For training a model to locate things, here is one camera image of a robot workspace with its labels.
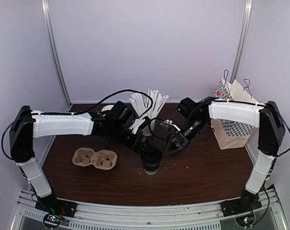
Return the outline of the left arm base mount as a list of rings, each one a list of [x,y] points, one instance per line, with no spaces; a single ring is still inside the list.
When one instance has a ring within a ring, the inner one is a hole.
[[[49,195],[43,198],[39,197],[35,208],[51,214],[56,214],[60,217],[73,218],[76,213],[77,203],[60,200],[57,199],[56,196]]]

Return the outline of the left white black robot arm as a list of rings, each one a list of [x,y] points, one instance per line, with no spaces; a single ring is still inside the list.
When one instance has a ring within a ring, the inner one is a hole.
[[[151,159],[155,150],[139,131],[146,120],[140,118],[130,127],[124,125],[132,114],[133,112],[121,101],[104,112],[81,114],[43,113],[32,111],[29,106],[20,109],[9,132],[10,154],[25,173],[36,195],[42,198],[41,204],[44,208],[50,213],[55,213],[60,209],[60,201],[52,196],[51,185],[35,159],[33,140],[61,135],[102,136],[113,138],[145,159]]]

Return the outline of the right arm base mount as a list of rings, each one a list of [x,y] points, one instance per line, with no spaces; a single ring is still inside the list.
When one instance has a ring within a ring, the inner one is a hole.
[[[237,198],[233,200],[225,200],[220,203],[221,210],[224,217],[238,215],[245,212],[251,212],[254,209],[262,207],[260,201],[249,201],[243,198]]]

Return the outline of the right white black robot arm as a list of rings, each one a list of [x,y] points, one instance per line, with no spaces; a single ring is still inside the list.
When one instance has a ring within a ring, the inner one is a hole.
[[[274,101],[265,104],[225,101],[215,97],[207,97],[196,103],[187,97],[179,103],[177,110],[186,122],[180,130],[167,138],[165,155],[186,148],[211,120],[239,122],[259,129],[258,157],[241,197],[221,203],[224,210],[231,211],[238,209],[246,212],[259,208],[259,191],[280,156],[278,151],[285,136],[285,121],[277,104]]]

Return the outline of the checkered paper takeout bag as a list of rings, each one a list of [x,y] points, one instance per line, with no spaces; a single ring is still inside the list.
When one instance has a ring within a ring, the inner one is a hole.
[[[228,74],[229,71],[226,69],[223,73],[223,78],[220,79],[217,85],[214,96],[228,101],[257,103],[249,89],[250,80],[244,80],[246,86],[242,86],[236,80],[230,83],[227,81]],[[213,119],[211,120],[211,128],[222,150],[244,147],[254,130],[254,127],[248,124]]]

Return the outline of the single black paper cup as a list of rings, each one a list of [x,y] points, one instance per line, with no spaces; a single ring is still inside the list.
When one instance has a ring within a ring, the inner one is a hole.
[[[149,175],[156,174],[157,171],[158,171],[158,169],[159,169],[160,162],[154,163],[154,164],[148,164],[148,163],[145,163],[145,162],[142,161],[142,164],[143,164],[143,168],[144,168],[145,173],[146,174],[149,174]]]

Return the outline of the stack of paper cups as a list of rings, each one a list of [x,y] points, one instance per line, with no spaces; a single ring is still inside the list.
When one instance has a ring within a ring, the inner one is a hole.
[[[101,112],[107,112],[107,111],[110,111],[113,107],[114,107],[113,104],[106,105],[106,106],[104,106],[104,107],[101,109]]]

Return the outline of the cardboard cup carrier tray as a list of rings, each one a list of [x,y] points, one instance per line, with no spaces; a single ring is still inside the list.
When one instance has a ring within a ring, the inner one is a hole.
[[[79,148],[75,151],[72,163],[80,167],[93,166],[100,170],[111,170],[117,162],[117,154],[111,150],[94,151],[91,148]]]

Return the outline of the black coffee cup lid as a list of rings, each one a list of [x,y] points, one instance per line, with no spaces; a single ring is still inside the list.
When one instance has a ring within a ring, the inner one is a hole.
[[[152,147],[144,149],[140,154],[141,160],[148,164],[158,163],[162,159],[162,152],[159,148]]]

